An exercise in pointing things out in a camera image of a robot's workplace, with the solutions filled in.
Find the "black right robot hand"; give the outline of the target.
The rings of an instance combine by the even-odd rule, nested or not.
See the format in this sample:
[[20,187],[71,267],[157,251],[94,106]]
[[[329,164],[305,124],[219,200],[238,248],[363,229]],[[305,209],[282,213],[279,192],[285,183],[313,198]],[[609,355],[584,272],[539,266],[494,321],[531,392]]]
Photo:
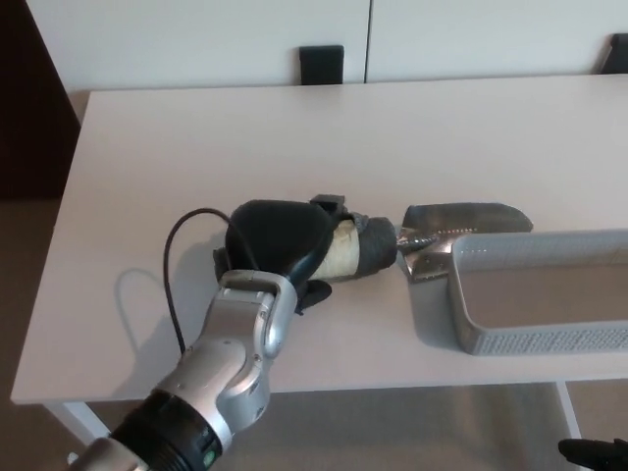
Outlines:
[[612,442],[566,439],[558,443],[558,451],[575,465],[601,471],[627,471],[626,441],[614,439]]

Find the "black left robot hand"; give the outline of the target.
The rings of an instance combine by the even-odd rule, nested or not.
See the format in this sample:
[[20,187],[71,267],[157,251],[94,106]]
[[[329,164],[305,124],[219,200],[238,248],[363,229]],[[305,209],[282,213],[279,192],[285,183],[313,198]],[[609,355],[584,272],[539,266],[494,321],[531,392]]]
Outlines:
[[308,202],[251,200],[231,216],[225,245],[213,251],[215,275],[258,270],[280,275],[297,293],[295,313],[327,299],[329,283],[312,279],[323,264],[339,223],[348,218],[342,195],[319,194]]

